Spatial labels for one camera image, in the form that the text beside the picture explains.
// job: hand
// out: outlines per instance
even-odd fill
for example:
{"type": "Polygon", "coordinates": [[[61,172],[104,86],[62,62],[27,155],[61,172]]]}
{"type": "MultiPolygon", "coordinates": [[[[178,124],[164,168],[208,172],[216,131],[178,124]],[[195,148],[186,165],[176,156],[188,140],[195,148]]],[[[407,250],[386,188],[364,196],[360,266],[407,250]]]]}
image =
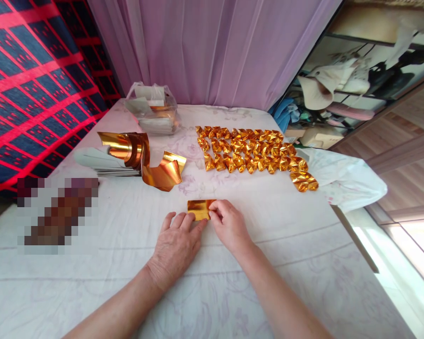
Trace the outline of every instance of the hand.
{"type": "Polygon", "coordinates": [[[246,229],[244,216],[228,200],[216,200],[209,209],[218,238],[234,256],[254,245],[246,229]]]}
{"type": "Polygon", "coordinates": [[[162,224],[154,254],[147,262],[154,283],[166,292],[187,271],[201,247],[201,233],[207,225],[203,219],[190,230],[193,213],[168,213],[162,224]]]}

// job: left hand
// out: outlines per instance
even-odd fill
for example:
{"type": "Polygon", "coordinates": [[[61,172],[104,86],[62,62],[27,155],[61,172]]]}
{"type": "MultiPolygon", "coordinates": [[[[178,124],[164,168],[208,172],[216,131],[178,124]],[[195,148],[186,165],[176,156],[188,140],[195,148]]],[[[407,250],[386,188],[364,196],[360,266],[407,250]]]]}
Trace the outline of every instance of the left hand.
{"type": "Polygon", "coordinates": [[[203,219],[190,230],[193,213],[168,213],[162,224],[154,254],[146,266],[154,283],[166,292],[187,271],[201,247],[201,233],[207,225],[203,219]]]}

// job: plastic bag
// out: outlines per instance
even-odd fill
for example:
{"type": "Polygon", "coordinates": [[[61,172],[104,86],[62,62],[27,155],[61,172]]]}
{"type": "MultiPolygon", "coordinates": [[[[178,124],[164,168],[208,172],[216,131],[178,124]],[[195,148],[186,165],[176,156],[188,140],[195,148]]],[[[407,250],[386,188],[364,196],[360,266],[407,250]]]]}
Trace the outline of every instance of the plastic bag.
{"type": "Polygon", "coordinates": [[[387,192],[383,180],[363,159],[316,148],[297,148],[328,203],[344,213],[370,205],[387,192]]]}
{"type": "Polygon", "coordinates": [[[148,134],[171,135],[181,127],[178,104],[168,86],[145,86],[142,82],[134,82],[124,105],[148,134]]]}

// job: forearm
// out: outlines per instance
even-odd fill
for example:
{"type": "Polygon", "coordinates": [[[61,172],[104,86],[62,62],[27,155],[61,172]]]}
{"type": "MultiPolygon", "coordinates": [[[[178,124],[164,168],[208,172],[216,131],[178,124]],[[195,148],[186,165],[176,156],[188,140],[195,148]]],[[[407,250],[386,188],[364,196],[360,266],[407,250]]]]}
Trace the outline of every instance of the forearm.
{"type": "Polygon", "coordinates": [[[163,296],[147,266],[65,338],[129,338],[163,296]]]}
{"type": "Polygon", "coordinates": [[[236,255],[264,309],[276,338],[331,338],[256,245],[236,255]]]}

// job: right hand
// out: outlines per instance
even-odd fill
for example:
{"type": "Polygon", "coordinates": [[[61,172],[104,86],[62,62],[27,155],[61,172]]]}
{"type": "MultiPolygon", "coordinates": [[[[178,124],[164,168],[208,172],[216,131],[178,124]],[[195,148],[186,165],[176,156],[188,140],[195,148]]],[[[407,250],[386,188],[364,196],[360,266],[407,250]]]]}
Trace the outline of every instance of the right hand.
{"type": "Polygon", "coordinates": [[[228,200],[216,200],[209,209],[218,238],[234,256],[254,245],[246,229],[244,216],[228,200]]]}

